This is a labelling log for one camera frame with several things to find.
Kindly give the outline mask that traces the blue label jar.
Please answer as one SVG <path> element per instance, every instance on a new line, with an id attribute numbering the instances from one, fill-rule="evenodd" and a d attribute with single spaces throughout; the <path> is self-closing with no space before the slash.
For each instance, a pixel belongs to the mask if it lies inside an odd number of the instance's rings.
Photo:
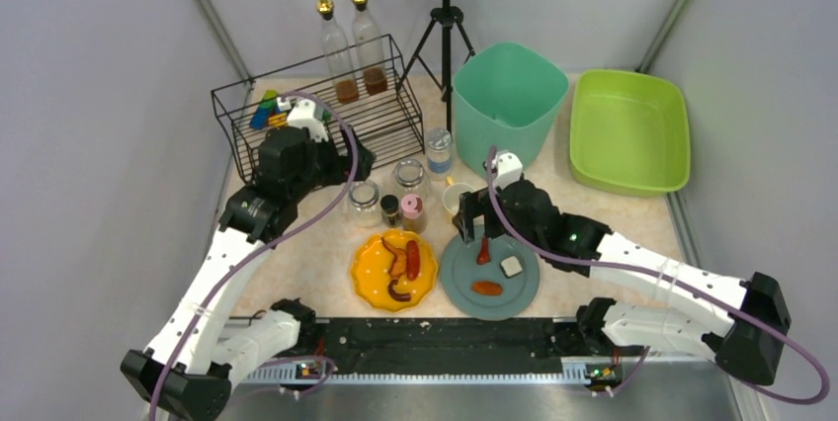
<path id="1" fill-rule="evenodd" d="M 452 168 L 453 137 L 444 127 L 426 133 L 426 164 L 432 180 L 444 180 Z"/>

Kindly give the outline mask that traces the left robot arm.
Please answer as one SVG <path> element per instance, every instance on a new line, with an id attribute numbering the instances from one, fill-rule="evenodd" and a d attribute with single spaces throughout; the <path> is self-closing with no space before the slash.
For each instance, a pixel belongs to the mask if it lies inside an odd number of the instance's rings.
<path id="1" fill-rule="evenodd" d="M 258 147 L 251 180 L 226 204 L 204 263 L 162 329 L 142 350 L 126 353 L 121 372 L 148 403 L 149 420 L 214 420 L 231 393 L 272 357 L 296 345 L 307 307 L 288 300 L 249 328 L 222 341 L 232 309 L 256 270 L 282 242 L 336 207 L 328 204 L 301 225 L 299 204 L 314 190 L 343 194 L 365 180 L 375 161 L 350 126 L 339 153 L 312 126 L 273 129 Z"/>

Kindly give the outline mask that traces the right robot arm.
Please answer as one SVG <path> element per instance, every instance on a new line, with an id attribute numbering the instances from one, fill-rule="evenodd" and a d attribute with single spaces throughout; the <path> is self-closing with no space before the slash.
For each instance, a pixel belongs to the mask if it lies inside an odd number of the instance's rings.
<path id="1" fill-rule="evenodd" d="M 633 308 L 599 297 L 576 318 L 590 345 L 648 346 L 705 357 L 742 381 L 770 386 L 789 347 L 791 315 L 780 283 L 716 274 L 665 257 L 606 223 L 562 212 L 546 191 L 521 178 L 462 193 L 453 224 L 460 237 L 512 237 L 565 273 L 643 293 L 664 308 Z"/>

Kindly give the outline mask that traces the large clear glass jar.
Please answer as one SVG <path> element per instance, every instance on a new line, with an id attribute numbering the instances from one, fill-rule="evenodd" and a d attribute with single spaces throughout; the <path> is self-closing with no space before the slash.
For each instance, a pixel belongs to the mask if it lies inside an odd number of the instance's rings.
<path id="1" fill-rule="evenodd" d="M 415 158 L 398 161 L 391 173 L 393 193 L 398 198 L 409 194 L 419 196 L 423 201 L 431 197 L 431 187 L 423 164 Z"/>

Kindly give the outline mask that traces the oil bottle gold cap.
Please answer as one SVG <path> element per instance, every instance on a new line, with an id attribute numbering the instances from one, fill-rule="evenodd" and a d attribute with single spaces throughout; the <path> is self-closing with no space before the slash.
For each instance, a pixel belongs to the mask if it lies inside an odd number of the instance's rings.
<path id="1" fill-rule="evenodd" d="M 369 95 L 387 90 L 383 43 L 379 26 L 369 9 L 369 0 L 352 0 L 355 16 L 351 29 L 365 88 Z"/>
<path id="2" fill-rule="evenodd" d="M 320 44 L 336 98 L 341 104 L 352 103 L 359 99 L 360 92 L 348 38 L 335 19 L 332 0 L 317 0 L 316 8 L 321 18 Z"/>

